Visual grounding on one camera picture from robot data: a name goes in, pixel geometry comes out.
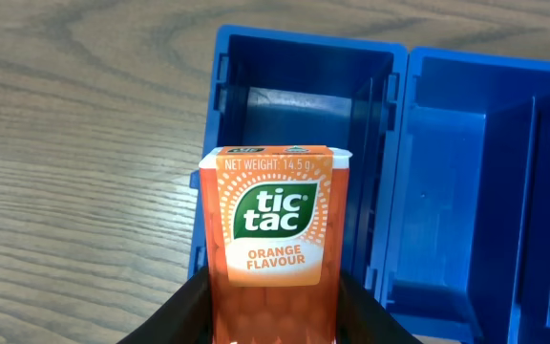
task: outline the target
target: container cap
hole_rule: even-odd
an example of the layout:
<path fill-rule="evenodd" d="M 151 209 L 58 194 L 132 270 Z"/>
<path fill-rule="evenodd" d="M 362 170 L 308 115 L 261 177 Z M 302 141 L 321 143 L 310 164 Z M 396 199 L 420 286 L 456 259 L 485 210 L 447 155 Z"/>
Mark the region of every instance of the container cap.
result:
<path fill-rule="evenodd" d="M 350 151 L 340 148 L 332 148 L 329 147 L 329 150 L 332 151 L 332 168 L 334 169 L 345 169 L 349 168 L 349 158 L 351 158 L 352 154 Z M 216 147 L 214 148 L 209 154 L 205 156 L 199 162 L 199 168 L 216 168 L 216 157 L 220 152 L 222 151 L 222 147 Z"/>

